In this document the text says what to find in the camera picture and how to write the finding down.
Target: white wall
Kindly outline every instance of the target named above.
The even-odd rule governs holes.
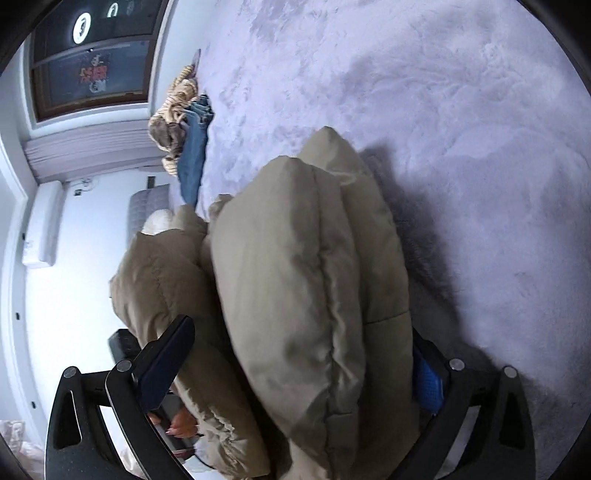
[[[41,406],[49,416],[62,372],[110,370],[108,338],[125,328],[109,298],[109,280],[126,250],[129,198],[146,188],[150,174],[126,170],[95,177],[79,197],[68,189],[53,267],[27,274],[27,333]],[[168,182],[156,174],[157,184]],[[108,420],[115,432],[116,422]],[[116,435],[117,447],[124,445]]]
[[[14,398],[18,411],[11,414],[12,418],[25,420],[27,437],[42,445],[47,419],[40,407],[34,408],[40,405],[40,401],[28,354],[25,269],[20,262],[22,224],[30,211],[37,183],[20,144],[19,116],[15,103],[17,74],[17,64],[13,59],[0,77],[0,177],[4,193],[0,201],[0,391],[7,405],[11,403],[9,395]]]
[[[168,86],[181,69],[191,64],[199,48],[206,47],[207,26],[215,3],[216,0],[171,0],[152,86],[153,112],[166,100]]]
[[[8,183],[0,175],[0,271],[4,263],[4,251],[7,245],[5,232],[10,231],[12,215],[16,207],[16,201]],[[0,359],[4,358],[4,349],[0,342]],[[19,412],[14,397],[12,396],[8,373],[5,368],[0,368],[0,420],[17,420]]]

